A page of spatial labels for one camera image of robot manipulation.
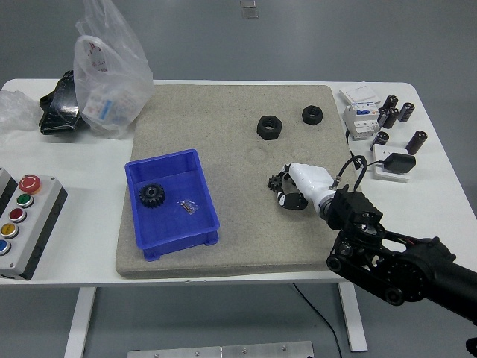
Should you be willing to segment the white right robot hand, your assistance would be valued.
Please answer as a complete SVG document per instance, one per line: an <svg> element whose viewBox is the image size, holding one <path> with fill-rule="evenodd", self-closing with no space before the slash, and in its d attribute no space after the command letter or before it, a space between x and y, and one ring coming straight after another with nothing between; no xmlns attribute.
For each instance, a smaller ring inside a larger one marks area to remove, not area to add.
<svg viewBox="0 0 477 358"><path fill-rule="evenodd" d="M283 182L290 180L297 192L285 193ZM279 205L287 210L304 210L312 203L317 214L324 214L335 196L334 180L325 168L301 163L284 165L269 178L268 188L277 194Z"/></svg>

